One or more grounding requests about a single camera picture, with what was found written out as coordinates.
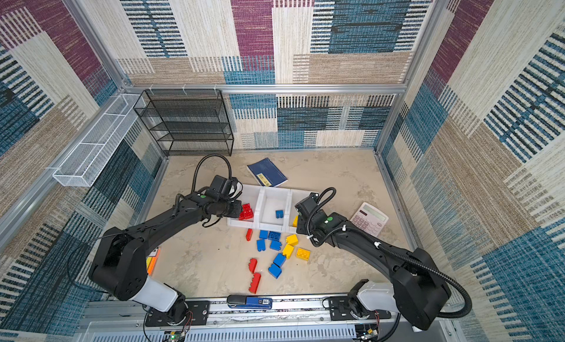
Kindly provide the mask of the long red lego brick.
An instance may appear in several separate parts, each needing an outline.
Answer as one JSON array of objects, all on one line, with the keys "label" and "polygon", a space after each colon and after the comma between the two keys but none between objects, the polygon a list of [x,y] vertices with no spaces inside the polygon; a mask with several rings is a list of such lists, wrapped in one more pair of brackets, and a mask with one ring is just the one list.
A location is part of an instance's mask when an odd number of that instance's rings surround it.
[{"label": "long red lego brick", "polygon": [[243,210],[239,216],[240,221],[250,221],[253,220],[254,213],[252,210]]}]

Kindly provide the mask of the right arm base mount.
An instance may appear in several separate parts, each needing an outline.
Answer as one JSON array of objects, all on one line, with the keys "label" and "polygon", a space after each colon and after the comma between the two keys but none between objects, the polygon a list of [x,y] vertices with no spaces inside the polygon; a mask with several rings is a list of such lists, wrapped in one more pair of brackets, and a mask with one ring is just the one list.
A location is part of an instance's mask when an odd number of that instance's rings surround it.
[{"label": "right arm base mount", "polygon": [[388,311],[369,311],[347,296],[329,296],[323,299],[322,306],[330,312],[331,321],[377,320],[392,317]]}]

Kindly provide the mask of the blue lego studded brick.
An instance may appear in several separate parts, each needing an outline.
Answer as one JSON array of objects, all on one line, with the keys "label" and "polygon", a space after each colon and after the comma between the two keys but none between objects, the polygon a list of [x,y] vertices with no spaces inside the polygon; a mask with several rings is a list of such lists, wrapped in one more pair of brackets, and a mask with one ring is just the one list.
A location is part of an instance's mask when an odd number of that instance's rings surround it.
[{"label": "blue lego studded brick", "polygon": [[281,233],[269,231],[268,239],[272,241],[280,241]]}]

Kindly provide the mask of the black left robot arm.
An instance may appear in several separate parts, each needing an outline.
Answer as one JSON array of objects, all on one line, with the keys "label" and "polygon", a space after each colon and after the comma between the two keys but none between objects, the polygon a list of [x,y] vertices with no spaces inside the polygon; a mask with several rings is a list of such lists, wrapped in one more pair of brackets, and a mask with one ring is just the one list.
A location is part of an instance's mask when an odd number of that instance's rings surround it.
[{"label": "black left robot arm", "polygon": [[102,236],[78,244],[75,251],[98,246],[88,278],[100,292],[145,305],[163,314],[169,324],[179,324],[188,313],[185,295],[150,277],[146,259],[187,227],[210,228],[222,218],[239,218],[242,191],[242,184],[228,169],[226,177],[216,175],[209,186],[177,194],[172,207],[160,215],[123,230],[111,227]]}]

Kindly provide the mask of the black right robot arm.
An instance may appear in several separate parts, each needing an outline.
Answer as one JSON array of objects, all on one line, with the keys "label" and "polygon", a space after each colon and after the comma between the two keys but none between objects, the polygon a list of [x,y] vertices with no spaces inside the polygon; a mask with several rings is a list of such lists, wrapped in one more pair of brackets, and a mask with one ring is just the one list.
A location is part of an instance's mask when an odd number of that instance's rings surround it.
[{"label": "black right robot arm", "polygon": [[376,268],[392,284],[394,306],[414,327],[427,330],[436,318],[458,319],[472,312],[472,298],[455,279],[438,269],[423,249],[409,251],[371,236],[338,213],[322,208],[336,194],[329,187],[294,205],[297,232],[315,247],[329,244]]}]

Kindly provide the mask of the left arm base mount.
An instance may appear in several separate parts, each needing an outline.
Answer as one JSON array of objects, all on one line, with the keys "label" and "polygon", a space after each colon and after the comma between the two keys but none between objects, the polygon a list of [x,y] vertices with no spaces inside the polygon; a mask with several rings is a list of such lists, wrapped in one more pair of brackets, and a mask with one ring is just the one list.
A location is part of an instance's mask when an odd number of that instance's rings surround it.
[{"label": "left arm base mount", "polygon": [[210,301],[185,301],[173,306],[168,312],[150,308],[144,325],[146,327],[189,327],[206,325]]}]

